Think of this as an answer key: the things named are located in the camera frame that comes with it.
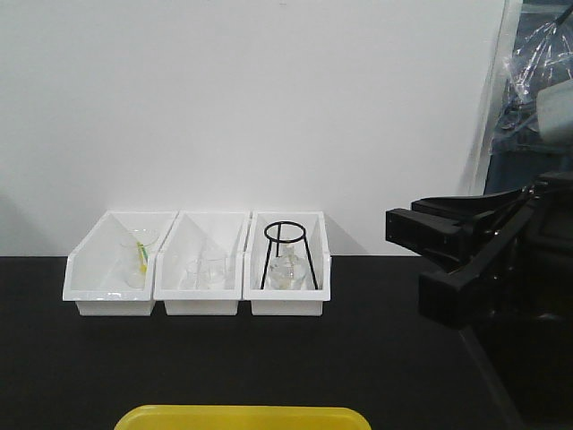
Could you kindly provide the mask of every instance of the yellow container rim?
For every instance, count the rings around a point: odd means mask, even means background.
[[[216,426],[220,430],[283,430],[286,422],[296,422],[304,430],[371,430],[368,421],[349,408],[297,406],[201,406],[146,405],[128,412],[115,430],[202,430]]]

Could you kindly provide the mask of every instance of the black table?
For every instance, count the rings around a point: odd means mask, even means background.
[[[315,317],[80,317],[65,258],[0,259],[0,428],[112,429],[143,404],[340,406],[373,429],[517,428],[479,348],[416,312],[416,257],[335,257]]]

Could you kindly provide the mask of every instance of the white storage tray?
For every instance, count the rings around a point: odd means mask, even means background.
[[[179,213],[157,264],[154,298],[165,302],[167,314],[236,314],[249,218],[250,212]],[[226,256],[227,275],[216,287],[192,287],[186,268],[201,260],[205,248]]]
[[[294,221],[306,229],[318,289],[310,273],[300,290],[261,289],[269,246],[264,229],[276,221]],[[303,241],[296,243],[295,251],[306,257]],[[243,299],[251,301],[253,315],[322,315],[322,303],[330,300],[330,252],[322,212],[253,213],[244,256]]]
[[[176,211],[106,212],[68,256],[63,300],[74,301],[81,315],[150,315],[156,256],[176,215]],[[133,288],[122,275],[120,238],[141,229],[155,230],[157,239],[146,247],[141,288]]]

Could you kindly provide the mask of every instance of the black wire stand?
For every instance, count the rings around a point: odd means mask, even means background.
[[[295,239],[281,239],[280,230],[284,225],[300,228],[302,234]],[[277,228],[277,237],[273,237],[269,234],[269,230],[273,227]],[[265,259],[265,268],[262,272],[261,289],[265,288],[265,280],[267,278],[267,269],[269,268],[269,259],[270,259],[270,253],[272,251],[272,244],[277,244],[277,257],[278,257],[278,248],[280,247],[280,244],[295,244],[296,242],[300,242],[301,240],[304,241],[304,248],[306,249],[306,256],[308,257],[308,265],[311,268],[312,282],[314,283],[314,289],[319,289],[319,284],[316,281],[316,274],[314,273],[314,266],[312,265],[311,250],[308,247],[308,240],[306,238],[306,228],[304,228],[299,223],[293,221],[277,221],[265,227],[265,237],[269,240],[269,247],[267,248],[267,258]]]

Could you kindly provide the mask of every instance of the transparent plastic sheet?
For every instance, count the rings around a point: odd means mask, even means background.
[[[535,100],[540,90],[573,79],[573,5],[524,4],[492,154],[537,151],[572,154],[570,145],[546,145],[539,135]]]

